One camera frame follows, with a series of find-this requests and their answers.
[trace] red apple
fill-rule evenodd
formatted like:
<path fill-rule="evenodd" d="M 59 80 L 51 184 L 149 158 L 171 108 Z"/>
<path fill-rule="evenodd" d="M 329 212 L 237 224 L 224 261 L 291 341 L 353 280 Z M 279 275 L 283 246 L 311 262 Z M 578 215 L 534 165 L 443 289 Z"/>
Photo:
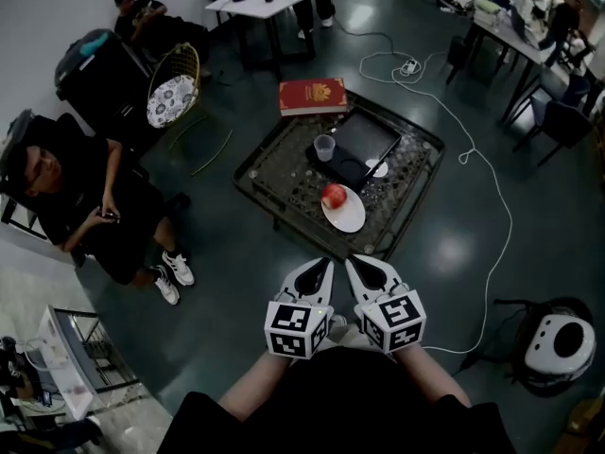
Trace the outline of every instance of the red apple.
<path fill-rule="evenodd" d="M 338 183 L 330 183 L 321 192 L 321 202 L 329 209 L 339 208 L 347 200 L 347 191 Z"/>

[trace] cup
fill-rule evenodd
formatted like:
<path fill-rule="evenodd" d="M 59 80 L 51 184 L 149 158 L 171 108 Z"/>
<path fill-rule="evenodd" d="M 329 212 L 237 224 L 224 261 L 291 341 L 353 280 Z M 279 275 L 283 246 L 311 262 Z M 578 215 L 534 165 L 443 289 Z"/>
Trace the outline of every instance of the cup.
<path fill-rule="evenodd" d="M 328 136 L 327 134 L 320 134 L 313 142 L 315 152 L 318 154 L 318 158 L 321 162 L 328 162 L 332 160 L 334 147 L 336 145 L 337 142 L 334 140 L 334 138 L 332 136 Z"/>

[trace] hand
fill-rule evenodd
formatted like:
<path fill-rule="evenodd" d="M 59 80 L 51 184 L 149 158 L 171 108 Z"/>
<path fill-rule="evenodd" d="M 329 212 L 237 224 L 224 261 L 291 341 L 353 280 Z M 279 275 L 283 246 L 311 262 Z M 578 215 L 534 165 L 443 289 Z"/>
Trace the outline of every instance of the hand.
<path fill-rule="evenodd" d="M 101 211 L 101 207 L 96 207 L 88 217 L 84 221 L 84 223 L 88 226 L 88 228 L 95 227 L 101 223 L 114 223 L 115 218 L 102 217 L 99 212 Z"/>
<path fill-rule="evenodd" d="M 105 192 L 103 194 L 103 208 L 101 215 L 105 217 L 108 212 L 111 212 L 112 214 L 117 216 L 118 219 L 120 218 L 120 213 L 117 210 L 117 207 L 115 206 L 115 202 L 113 201 L 113 195 L 111 192 Z"/>

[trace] white wall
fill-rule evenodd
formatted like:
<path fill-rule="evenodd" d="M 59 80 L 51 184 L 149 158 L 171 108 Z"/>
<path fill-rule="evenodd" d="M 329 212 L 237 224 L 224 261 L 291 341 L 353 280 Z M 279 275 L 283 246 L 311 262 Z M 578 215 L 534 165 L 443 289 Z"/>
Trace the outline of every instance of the white wall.
<path fill-rule="evenodd" d="M 167 5 L 170 15 L 210 28 L 216 25 L 216 15 L 203 9 L 208 0 L 160 1 Z M 51 118 L 68 111 L 84 130 L 89 130 L 71 107 L 57 98 L 55 67 L 69 44 L 94 28 L 113 29 L 116 16 L 113 0 L 0 0 L 0 139 L 24 108 Z M 13 244 L 41 254 L 41 260 L 44 256 L 56 257 L 51 245 L 32 246 L 30 237 L 4 230 L 7 227 L 0 224 L 0 263 L 28 253 L 18 253 Z M 53 266 L 50 263 L 54 260 L 45 260 L 52 271 L 65 266 Z"/>

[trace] black and white marker cube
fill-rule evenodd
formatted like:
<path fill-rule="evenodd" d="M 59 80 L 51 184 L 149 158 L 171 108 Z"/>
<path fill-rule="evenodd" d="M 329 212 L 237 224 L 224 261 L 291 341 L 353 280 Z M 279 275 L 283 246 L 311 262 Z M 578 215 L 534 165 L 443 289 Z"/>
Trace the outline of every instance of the black and white marker cube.
<path fill-rule="evenodd" d="M 271 301 L 265 318 L 265 336 L 271 354 L 311 358 L 328 334 L 334 310 Z"/>
<path fill-rule="evenodd" d="M 361 311 L 364 333 L 384 353 L 409 346 L 423 337 L 426 314 L 415 290 L 362 306 Z"/>

